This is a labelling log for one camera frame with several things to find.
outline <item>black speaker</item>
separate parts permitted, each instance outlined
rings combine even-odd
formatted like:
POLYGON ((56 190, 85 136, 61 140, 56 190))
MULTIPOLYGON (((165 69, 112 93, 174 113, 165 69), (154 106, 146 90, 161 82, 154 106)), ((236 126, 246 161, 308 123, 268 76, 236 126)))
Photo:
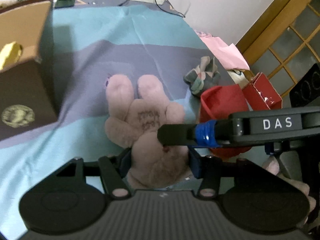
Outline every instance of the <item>black speaker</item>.
POLYGON ((320 106, 320 63, 314 64, 290 91, 292 107, 320 106))

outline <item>pink plush toy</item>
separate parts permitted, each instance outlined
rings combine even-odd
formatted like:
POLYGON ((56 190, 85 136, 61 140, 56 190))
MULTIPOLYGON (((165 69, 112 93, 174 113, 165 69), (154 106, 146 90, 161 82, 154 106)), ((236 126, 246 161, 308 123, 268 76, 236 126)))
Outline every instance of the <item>pink plush toy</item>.
POLYGON ((163 147, 157 130, 166 123, 183 123, 183 106, 171 102, 162 83, 153 75, 141 76, 138 94, 124 75, 114 75, 106 88, 110 117, 105 123, 108 138, 120 147, 132 147, 128 182, 133 188, 161 188, 190 173, 186 146, 163 147))
MULTIPOLYGON (((286 178, 283 174, 280 173, 280 165, 277 161, 277 159, 274 156, 270 156, 263 164, 262 164, 262 168, 264 168, 266 171, 269 171, 270 173, 272 173, 273 175, 278 176, 279 178, 283 179, 284 181, 286 181, 287 183, 291 184, 292 186, 294 186, 295 188, 297 188, 298 190, 300 190, 303 194, 306 195, 306 197, 309 200, 309 205, 310 205, 310 210, 309 213, 311 211, 313 211, 316 207, 316 200, 309 196, 309 191, 310 191, 310 187, 308 184, 303 183, 301 181, 298 180, 294 180, 294 179, 288 179, 286 178)), ((314 223, 312 223, 313 227, 317 226, 319 224, 319 220, 318 221, 314 221, 314 223)))

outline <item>pink paper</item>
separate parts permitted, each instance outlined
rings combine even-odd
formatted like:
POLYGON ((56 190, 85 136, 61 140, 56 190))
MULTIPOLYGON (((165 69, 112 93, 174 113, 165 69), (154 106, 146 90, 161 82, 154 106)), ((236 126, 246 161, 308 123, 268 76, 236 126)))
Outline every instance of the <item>pink paper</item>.
POLYGON ((234 44, 228 46, 219 37, 200 36, 200 39, 225 69, 250 70, 248 63, 234 44))

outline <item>cardboard box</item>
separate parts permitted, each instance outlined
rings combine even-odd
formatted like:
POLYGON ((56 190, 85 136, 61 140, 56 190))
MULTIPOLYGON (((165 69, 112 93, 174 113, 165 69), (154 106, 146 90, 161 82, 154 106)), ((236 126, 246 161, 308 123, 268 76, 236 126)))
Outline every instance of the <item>cardboard box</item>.
POLYGON ((281 96, 263 73, 258 73, 242 92, 255 111, 282 108, 281 96))
POLYGON ((0 71, 0 140, 57 121, 52 76, 52 0, 0 10, 0 48, 16 41, 19 61, 0 71))

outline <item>blue bedsheet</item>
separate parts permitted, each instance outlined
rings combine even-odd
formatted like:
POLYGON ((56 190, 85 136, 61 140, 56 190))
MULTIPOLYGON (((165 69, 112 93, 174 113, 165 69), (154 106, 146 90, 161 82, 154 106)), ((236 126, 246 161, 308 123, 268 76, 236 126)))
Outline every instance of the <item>blue bedsheet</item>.
MULTIPOLYGON (((168 97, 184 105, 185 121, 196 120, 199 101, 182 77, 212 54, 195 32, 155 5, 90 1, 53 13, 59 121, 0 142, 0 231, 9 240, 26 230, 18 206, 27 190, 75 156, 95 161, 122 151, 104 132, 108 76, 126 74, 135 85, 141 75, 154 74, 168 97)), ((220 84, 232 84, 219 63, 218 68, 220 84)))

